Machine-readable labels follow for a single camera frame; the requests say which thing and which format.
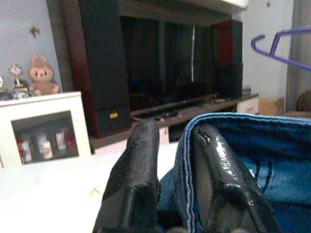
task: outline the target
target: plush bear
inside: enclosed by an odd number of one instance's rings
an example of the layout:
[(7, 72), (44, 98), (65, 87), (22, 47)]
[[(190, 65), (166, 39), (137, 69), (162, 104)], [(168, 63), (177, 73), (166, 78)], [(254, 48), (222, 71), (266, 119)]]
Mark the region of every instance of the plush bear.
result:
[(33, 81), (30, 90), (35, 91), (37, 96), (58, 92), (59, 87), (54, 82), (54, 70), (45, 56), (32, 56), (28, 75)]

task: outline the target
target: white cabinet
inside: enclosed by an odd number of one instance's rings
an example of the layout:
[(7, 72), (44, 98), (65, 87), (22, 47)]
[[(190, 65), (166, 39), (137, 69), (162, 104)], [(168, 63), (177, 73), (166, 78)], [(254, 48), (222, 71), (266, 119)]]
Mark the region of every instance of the white cabinet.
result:
[(254, 97), (248, 100), (240, 101), (238, 103), (238, 113), (258, 114), (259, 111), (259, 97)]
[(240, 12), (246, 9), (248, 0), (183, 0), (185, 2), (216, 10), (226, 14)]
[(0, 101), (3, 167), (90, 156), (80, 92)]

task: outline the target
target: jeans seam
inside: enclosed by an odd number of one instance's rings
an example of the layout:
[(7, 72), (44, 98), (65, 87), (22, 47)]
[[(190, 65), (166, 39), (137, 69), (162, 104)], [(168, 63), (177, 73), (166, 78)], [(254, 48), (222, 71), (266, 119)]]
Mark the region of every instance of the jeans seam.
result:
[(268, 185), (270, 183), (270, 180), (271, 180), (271, 176), (272, 176), (272, 162), (268, 162), (268, 175), (267, 175), (267, 179), (266, 179), (266, 184), (264, 185), (262, 191), (263, 193), (267, 190), (268, 188)]
[(255, 180), (258, 182), (258, 176), (260, 171), (260, 160), (256, 160), (256, 173), (255, 173)]

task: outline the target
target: plastic hanger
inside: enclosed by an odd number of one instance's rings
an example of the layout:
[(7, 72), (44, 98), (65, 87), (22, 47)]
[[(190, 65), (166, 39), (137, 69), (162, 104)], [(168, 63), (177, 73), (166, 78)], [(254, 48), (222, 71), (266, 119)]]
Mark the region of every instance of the plastic hanger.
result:
[(256, 43), (260, 40), (263, 40), (266, 37), (264, 34), (261, 34), (255, 38), (253, 38), (251, 41), (251, 46), (252, 46), (252, 49), (257, 53), (260, 53), (260, 54), (267, 56), (267, 57), (271, 57), (271, 58), (278, 60), (280, 62), (284, 62), (284, 63), (290, 64), (290, 65), (293, 65), (293, 66), (296, 66), (296, 67), (299, 67), (302, 69), (306, 69), (307, 71), (311, 72), (311, 66), (308, 66), (306, 64), (294, 61), (292, 59), (287, 59), (287, 58), (284, 58), (284, 57), (281, 57), (281, 56), (278, 56), (275, 54), (278, 43), (279, 43), (280, 38), (282, 36), (293, 35), (293, 34), (303, 34), (303, 33), (311, 33), (311, 25), (309, 25), (307, 27), (297, 28), (297, 29), (283, 30), (283, 31), (276, 33), (274, 40), (273, 40), (273, 43), (272, 43), (272, 46), (271, 46), (271, 49), (270, 49), (270, 52), (260, 50), (256, 47)]

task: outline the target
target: black screen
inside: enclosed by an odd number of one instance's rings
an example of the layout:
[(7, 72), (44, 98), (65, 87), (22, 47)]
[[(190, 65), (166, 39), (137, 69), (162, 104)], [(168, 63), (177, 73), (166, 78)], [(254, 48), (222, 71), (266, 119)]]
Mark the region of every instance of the black screen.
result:
[(192, 72), (192, 25), (121, 17), (121, 26), (131, 111), (214, 92), (209, 27), (195, 26)]

